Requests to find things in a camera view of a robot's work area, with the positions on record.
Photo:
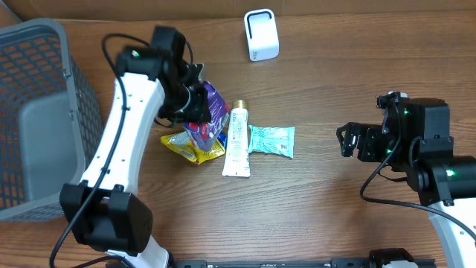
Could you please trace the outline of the purple Carefree pad pack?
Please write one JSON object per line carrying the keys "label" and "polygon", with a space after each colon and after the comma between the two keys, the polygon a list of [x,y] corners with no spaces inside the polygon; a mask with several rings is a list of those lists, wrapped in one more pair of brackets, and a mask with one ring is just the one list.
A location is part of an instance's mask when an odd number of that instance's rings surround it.
{"label": "purple Carefree pad pack", "polygon": [[201,123],[184,123],[184,129],[199,149],[209,151],[226,125],[231,110],[220,93],[208,81],[199,84],[198,89],[206,93],[206,107],[210,119]]}

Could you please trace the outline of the yellow blue snack packet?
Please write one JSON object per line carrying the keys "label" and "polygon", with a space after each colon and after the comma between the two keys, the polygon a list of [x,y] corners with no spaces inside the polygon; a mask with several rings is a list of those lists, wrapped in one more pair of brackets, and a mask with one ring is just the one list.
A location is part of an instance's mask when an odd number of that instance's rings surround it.
{"label": "yellow blue snack packet", "polygon": [[216,140],[209,151],[203,151],[192,142],[186,132],[163,135],[161,143],[174,153],[197,165],[225,155],[225,147],[220,141]]}

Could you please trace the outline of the white tube with gold cap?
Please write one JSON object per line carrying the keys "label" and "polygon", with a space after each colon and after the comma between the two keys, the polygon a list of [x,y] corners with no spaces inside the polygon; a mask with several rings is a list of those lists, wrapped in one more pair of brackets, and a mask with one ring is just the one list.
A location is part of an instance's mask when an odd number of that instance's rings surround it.
{"label": "white tube with gold cap", "polygon": [[248,152],[248,103],[236,100],[228,125],[228,140],[223,176],[249,178],[251,169]]}

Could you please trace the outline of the teal wet wipes pack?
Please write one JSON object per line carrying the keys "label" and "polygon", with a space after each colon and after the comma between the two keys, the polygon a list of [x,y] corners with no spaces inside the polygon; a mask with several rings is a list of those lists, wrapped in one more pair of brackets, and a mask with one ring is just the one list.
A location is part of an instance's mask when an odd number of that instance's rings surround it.
{"label": "teal wet wipes pack", "polygon": [[249,125],[248,152],[276,154],[294,158],[295,127],[256,127]]}

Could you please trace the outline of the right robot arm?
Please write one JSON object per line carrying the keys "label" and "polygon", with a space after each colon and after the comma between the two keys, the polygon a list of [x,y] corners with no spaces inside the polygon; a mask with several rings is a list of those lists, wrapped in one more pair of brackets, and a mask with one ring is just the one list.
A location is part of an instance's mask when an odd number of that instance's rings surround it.
{"label": "right robot arm", "polygon": [[[356,156],[378,167],[362,185],[359,196],[385,205],[428,212],[449,267],[475,266],[475,158],[456,156],[450,134],[450,109],[437,98],[410,98],[389,92],[376,99],[381,124],[349,122],[336,130],[344,157]],[[383,168],[403,175],[419,203],[365,195]]]}

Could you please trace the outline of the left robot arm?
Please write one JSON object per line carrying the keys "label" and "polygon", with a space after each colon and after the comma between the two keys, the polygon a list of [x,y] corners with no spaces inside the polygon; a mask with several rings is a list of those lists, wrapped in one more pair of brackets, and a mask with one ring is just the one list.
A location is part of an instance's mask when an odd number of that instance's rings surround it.
{"label": "left robot arm", "polygon": [[211,120],[199,70],[185,60],[190,43],[172,27],[109,61],[115,95],[97,151],[81,179],[62,187],[66,235],[121,267],[173,267],[170,252],[152,236],[152,211],[138,198],[138,174],[149,132],[161,118],[171,124]]}

